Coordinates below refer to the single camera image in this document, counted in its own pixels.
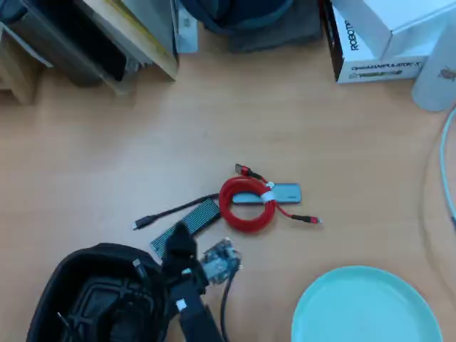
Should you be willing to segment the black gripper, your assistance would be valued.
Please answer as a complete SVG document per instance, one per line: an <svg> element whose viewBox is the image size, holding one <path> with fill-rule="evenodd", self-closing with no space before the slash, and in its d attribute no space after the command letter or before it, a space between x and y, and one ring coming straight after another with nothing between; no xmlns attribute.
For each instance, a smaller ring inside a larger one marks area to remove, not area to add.
<svg viewBox="0 0 456 342"><path fill-rule="evenodd" d="M197 259L197 243L184 222L175 225L172 236L165 243L162 275L169 291L185 281L190 281L198 291L205 291L209 286Z"/></svg>

